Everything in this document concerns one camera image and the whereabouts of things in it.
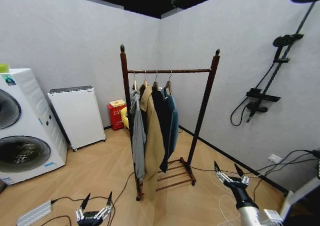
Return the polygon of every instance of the power strip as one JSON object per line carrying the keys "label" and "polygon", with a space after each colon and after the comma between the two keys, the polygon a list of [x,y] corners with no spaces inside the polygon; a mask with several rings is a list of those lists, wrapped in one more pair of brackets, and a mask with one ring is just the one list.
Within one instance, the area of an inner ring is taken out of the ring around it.
{"label": "power strip", "polygon": [[41,204],[40,206],[30,210],[29,212],[22,215],[16,222],[17,226],[29,226],[44,216],[52,212],[51,200]]}

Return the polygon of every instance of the coat hanger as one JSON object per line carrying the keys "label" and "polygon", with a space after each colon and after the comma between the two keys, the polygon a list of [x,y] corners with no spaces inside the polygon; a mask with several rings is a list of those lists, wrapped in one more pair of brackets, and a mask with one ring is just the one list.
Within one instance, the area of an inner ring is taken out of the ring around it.
{"label": "coat hanger", "polygon": [[148,86],[148,83],[147,83],[147,80],[146,80],[146,70],[144,71],[144,86],[145,86],[145,88],[147,88],[147,86]]}
{"label": "coat hanger", "polygon": [[166,82],[166,85],[165,85],[165,87],[163,89],[166,90],[168,88],[169,89],[169,93],[171,95],[172,94],[172,88],[171,88],[170,77],[172,76],[172,70],[170,70],[170,71],[171,71],[171,74],[169,76],[169,80]]}
{"label": "coat hanger", "polygon": [[136,71],[134,71],[134,83],[133,83],[133,87],[134,87],[135,90],[137,90]]}
{"label": "coat hanger", "polygon": [[153,89],[158,91],[159,90],[159,85],[158,85],[158,82],[157,82],[157,76],[158,76],[158,70],[156,70],[155,82],[153,83],[153,86],[152,86]]}

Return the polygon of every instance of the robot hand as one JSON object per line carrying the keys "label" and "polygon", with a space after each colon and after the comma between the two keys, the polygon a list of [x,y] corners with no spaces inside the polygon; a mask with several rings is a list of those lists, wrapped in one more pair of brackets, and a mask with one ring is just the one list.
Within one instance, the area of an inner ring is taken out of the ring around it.
{"label": "robot hand", "polygon": [[108,218],[112,211],[112,192],[108,197],[108,201],[106,206],[103,207],[100,211],[89,211],[89,212],[82,212],[86,208],[86,205],[89,201],[90,193],[88,196],[82,201],[80,208],[75,211],[76,214],[76,221],[79,226],[97,226],[103,223],[103,221]]}
{"label": "robot hand", "polygon": [[218,179],[227,187],[233,188],[242,188],[246,189],[249,185],[249,178],[245,176],[244,172],[236,164],[234,164],[239,177],[228,177],[223,172],[221,172],[218,164],[214,161],[214,170]]}

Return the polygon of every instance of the dryer door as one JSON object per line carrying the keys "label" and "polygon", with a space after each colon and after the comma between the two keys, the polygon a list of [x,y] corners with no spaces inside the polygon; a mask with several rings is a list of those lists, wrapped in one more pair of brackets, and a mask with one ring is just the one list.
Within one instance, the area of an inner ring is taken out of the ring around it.
{"label": "dryer door", "polygon": [[50,157],[50,147],[42,140],[28,136],[0,139],[0,171],[22,172],[44,164]]}
{"label": "dryer door", "polygon": [[21,107],[9,93],[0,89],[0,129],[14,125],[20,118]]}

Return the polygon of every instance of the beige coat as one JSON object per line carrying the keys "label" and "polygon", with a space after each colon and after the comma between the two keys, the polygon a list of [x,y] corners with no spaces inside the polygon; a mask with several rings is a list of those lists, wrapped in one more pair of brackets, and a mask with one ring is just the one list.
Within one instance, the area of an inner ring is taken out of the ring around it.
{"label": "beige coat", "polygon": [[146,112],[146,143],[144,149],[144,193],[149,199],[155,197],[158,170],[165,155],[165,148],[158,116],[151,96],[152,86],[147,86],[141,97],[140,108]]}

